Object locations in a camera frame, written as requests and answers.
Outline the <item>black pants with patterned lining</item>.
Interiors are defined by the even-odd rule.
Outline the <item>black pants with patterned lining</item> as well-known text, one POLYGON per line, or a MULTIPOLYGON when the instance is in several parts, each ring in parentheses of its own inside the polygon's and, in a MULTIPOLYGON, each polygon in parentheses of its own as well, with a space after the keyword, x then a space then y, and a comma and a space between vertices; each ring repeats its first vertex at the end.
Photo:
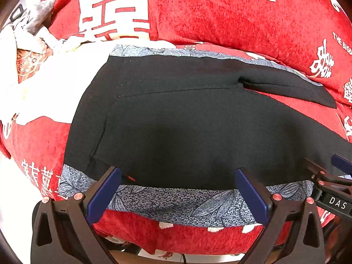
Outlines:
POLYGON ((111 166, 109 209, 189 226, 254 222, 235 187, 247 168, 274 193, 312 192, 302 159, 331 174, 351 158, 324 87, 265 59, 197 49, 117 45, 85 90, 70 127, 59 192, 86 191, 111 166))

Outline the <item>red blanket with white characters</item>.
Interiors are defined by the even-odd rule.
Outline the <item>red blanket with white characters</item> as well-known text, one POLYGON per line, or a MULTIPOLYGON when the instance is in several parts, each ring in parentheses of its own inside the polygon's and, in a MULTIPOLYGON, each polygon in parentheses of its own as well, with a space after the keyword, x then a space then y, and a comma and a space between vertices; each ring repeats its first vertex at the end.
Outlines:
MULTIPOLYGON (((337 0, 56 0, 45 26, 58 40, 53 55, 22 83, 1 84, 1 153, 45 197, 71 197, 59 192, 70 127, 117 45, 210 51, 293 69, 330 93, 351 144, 351 22, 337 0)), ((149 253, 231 255, 245 253, 261 225, 180 225, 108 206, 95 229, 149 253)))

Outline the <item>grey and white cloth pile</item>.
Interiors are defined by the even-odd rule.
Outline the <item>grey and white cloth pile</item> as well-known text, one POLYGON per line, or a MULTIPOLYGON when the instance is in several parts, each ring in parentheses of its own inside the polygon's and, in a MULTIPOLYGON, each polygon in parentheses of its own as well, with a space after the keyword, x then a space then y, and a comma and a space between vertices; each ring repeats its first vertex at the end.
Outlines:
POLYGON ((1 84, 17 85, 32 77, 58 40, 48 31, 56 0, 44 0, 24 10, 1 30, 1 84))

